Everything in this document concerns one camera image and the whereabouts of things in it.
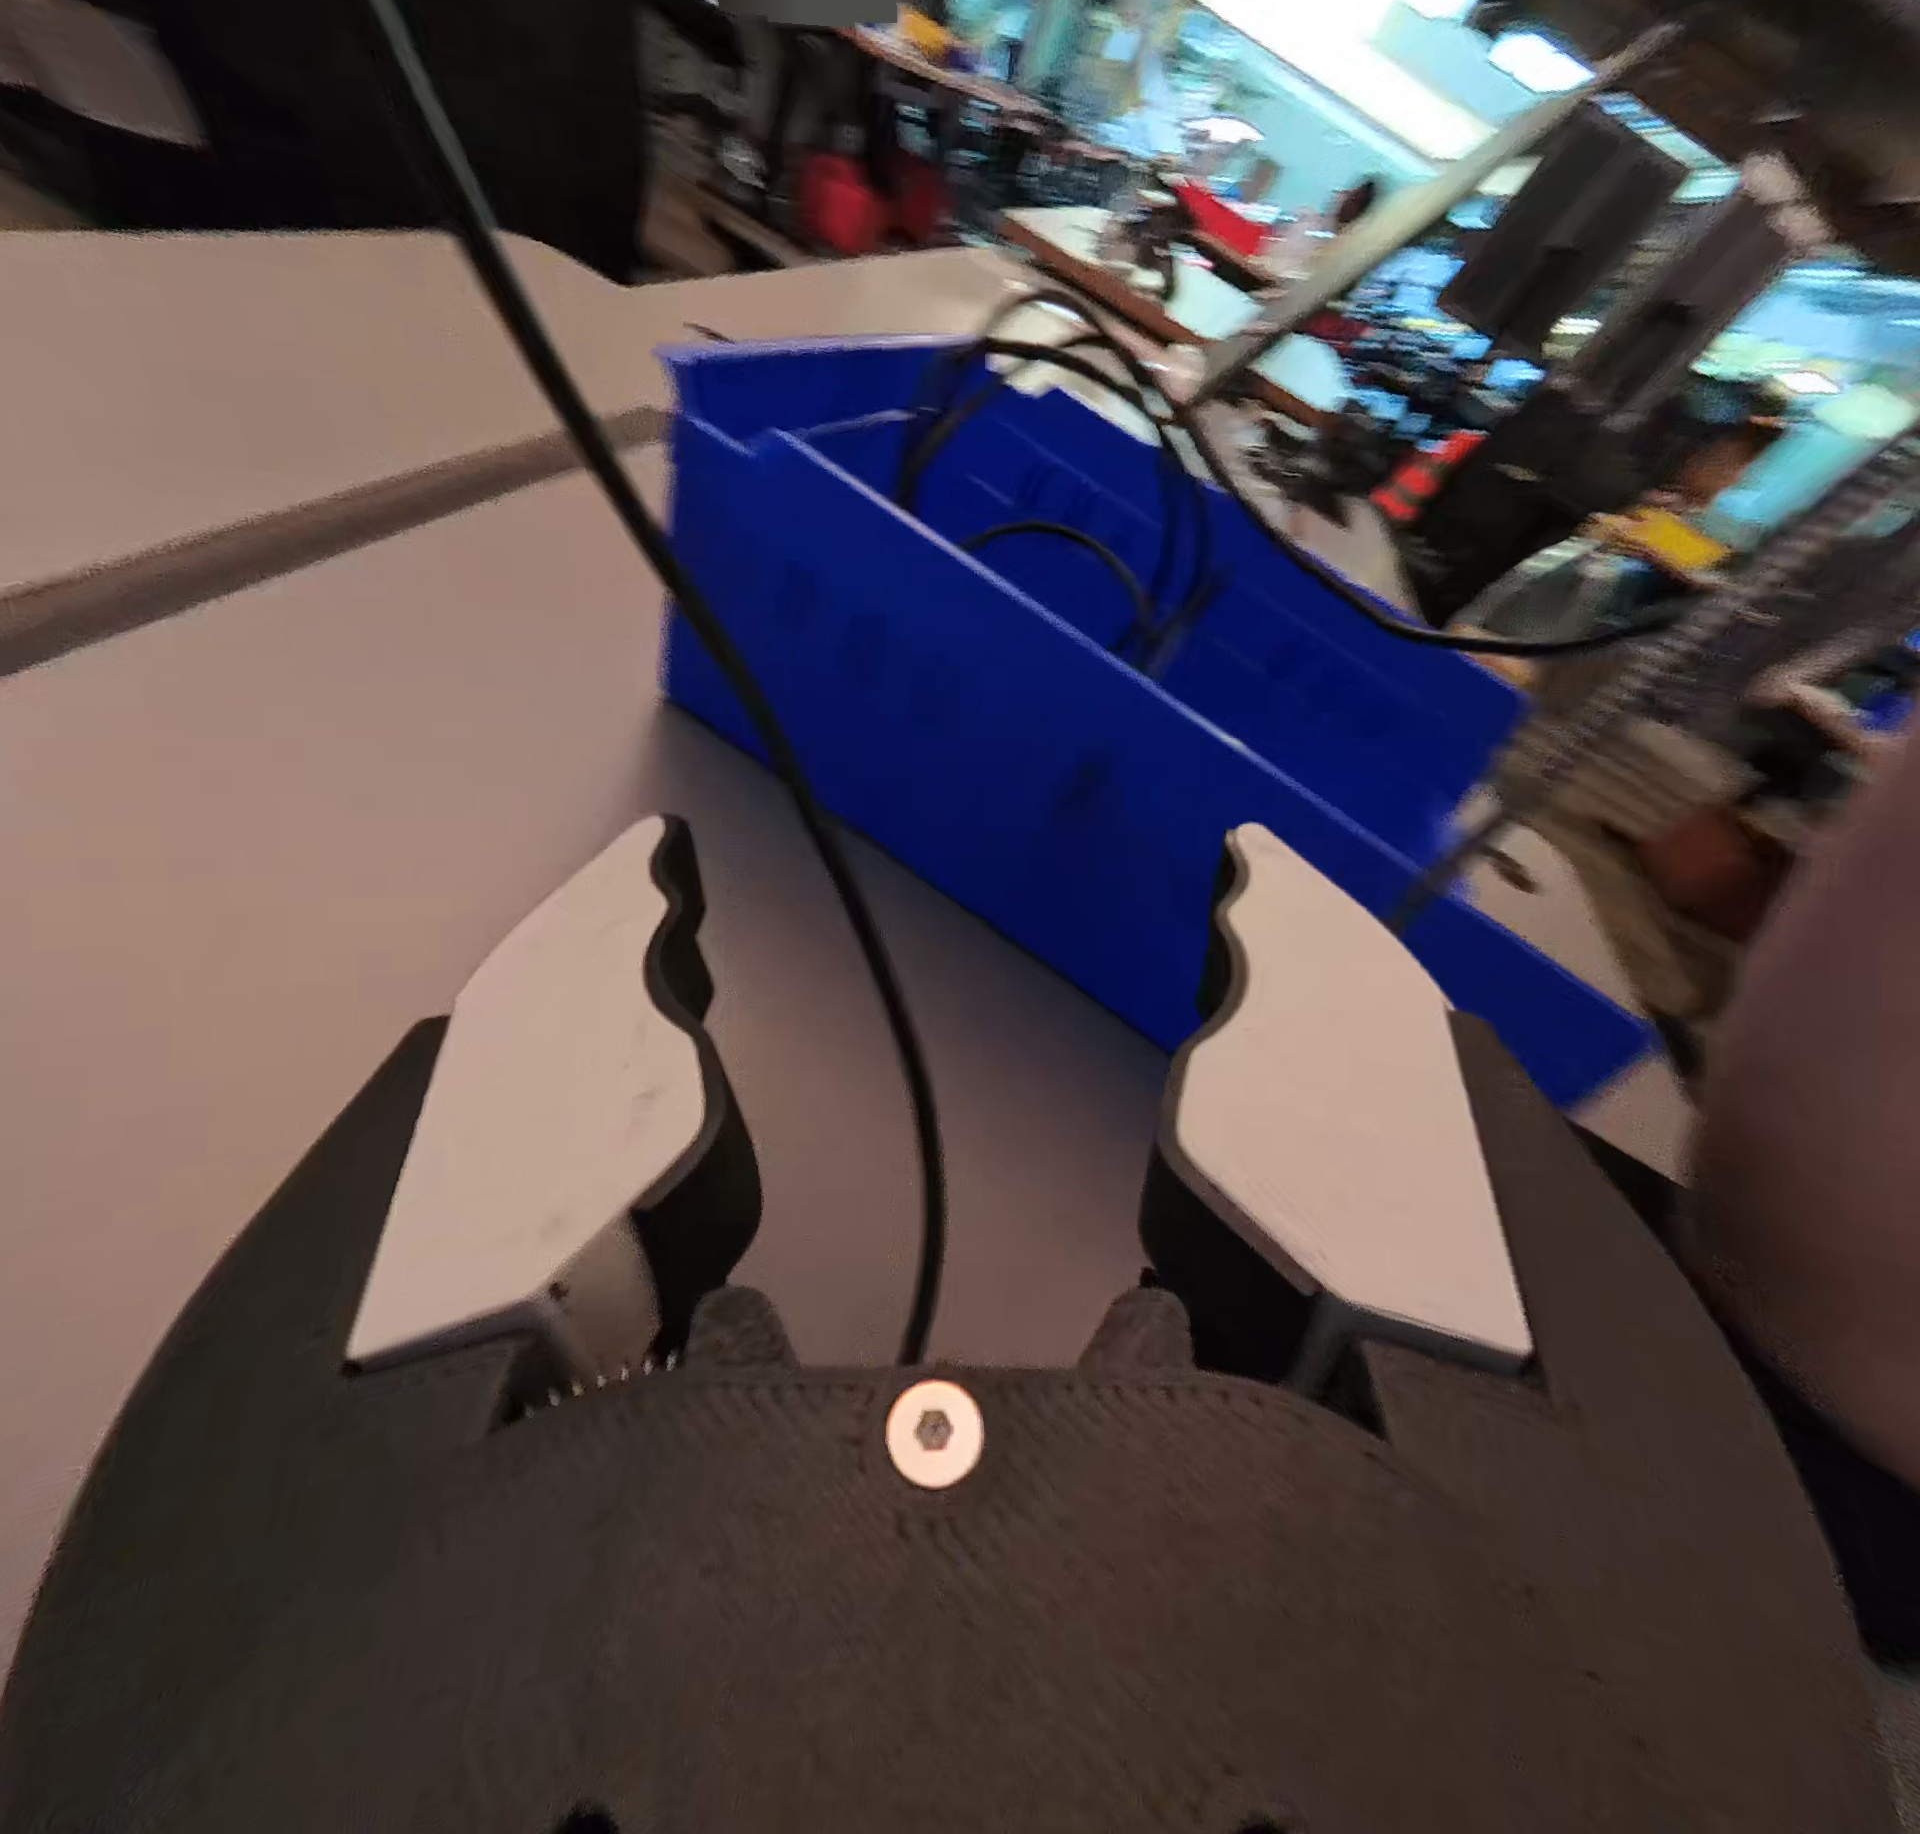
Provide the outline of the blue plastic bin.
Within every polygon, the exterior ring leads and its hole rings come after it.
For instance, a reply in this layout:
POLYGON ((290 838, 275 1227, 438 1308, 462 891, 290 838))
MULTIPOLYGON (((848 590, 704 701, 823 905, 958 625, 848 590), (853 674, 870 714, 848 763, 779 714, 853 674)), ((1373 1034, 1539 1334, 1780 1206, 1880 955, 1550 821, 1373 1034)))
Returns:
POLYGON ((830 813, 1173 1051, 1230 828, 1386 915, 1523 705, 1384 636, 1215 491, 1198 607, 1155 603, 1170 655, 1140 673, 1161 456, 1065 389, 1007 387, 899 508, 941 353, 664 349, 671 532, 830 813))

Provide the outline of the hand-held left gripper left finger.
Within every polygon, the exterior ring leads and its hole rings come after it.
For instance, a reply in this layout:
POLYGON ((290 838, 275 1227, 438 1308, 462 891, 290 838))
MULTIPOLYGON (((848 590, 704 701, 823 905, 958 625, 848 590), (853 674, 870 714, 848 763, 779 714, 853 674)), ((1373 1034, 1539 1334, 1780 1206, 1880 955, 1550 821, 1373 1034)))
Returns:
POLYGON ((373 1371, 524 1339, 540 1378, 662 1367, 754 1243, 754 1141, 707 1030, 690 827, 647 816, 473 970, 348 1334, 373 1371))

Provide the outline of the person's right forearm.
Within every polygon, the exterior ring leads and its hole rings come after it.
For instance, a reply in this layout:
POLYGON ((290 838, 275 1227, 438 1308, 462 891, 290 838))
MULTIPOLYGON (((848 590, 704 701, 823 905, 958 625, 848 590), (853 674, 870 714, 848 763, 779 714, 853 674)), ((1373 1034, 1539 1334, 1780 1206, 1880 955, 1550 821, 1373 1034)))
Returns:
POLYGON ((1740 1339, 1916 1487, 1916 736, 1805 853, 1742 959, 1687 1249, 1740 1339))

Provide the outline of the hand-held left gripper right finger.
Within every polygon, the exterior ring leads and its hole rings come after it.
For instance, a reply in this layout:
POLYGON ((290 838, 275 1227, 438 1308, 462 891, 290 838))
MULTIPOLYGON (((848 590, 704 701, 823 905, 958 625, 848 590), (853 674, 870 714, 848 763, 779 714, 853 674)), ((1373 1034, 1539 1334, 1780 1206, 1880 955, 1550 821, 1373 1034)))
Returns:
POLYGON ((1534 1358, 1452 1002, 1267 827, 1223 839, 1140 1198, 1202 1367, 1327 1392, 1360 1341, 1493 1375, 1534 1358))

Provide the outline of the black monitor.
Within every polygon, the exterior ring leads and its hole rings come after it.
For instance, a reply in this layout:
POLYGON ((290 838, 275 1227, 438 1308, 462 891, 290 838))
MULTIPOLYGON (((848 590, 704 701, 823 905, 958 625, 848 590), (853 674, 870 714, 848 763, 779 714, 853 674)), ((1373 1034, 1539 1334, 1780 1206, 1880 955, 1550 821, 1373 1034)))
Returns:
POLYGON ((1499 355, 1544 365, 1551 329, 1618 269, 1687 173, 1607 110, 1580 105, 1438 292, 1438 311, 1499 355))

